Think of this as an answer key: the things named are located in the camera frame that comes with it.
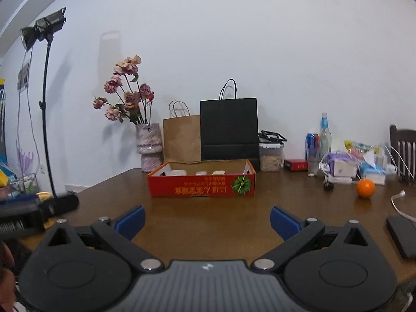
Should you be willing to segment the person's left hand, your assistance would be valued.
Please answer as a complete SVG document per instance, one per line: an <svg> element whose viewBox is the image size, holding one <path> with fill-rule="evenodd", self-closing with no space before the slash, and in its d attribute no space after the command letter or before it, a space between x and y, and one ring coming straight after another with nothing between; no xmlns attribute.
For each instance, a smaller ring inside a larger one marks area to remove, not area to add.
<svg viewBox="0 0 416 312"><path fill-rule="evenodd" d="M15 294L15 276L11 271L15 262L10 249L1 242L1 311L13 311Z"/></svg>

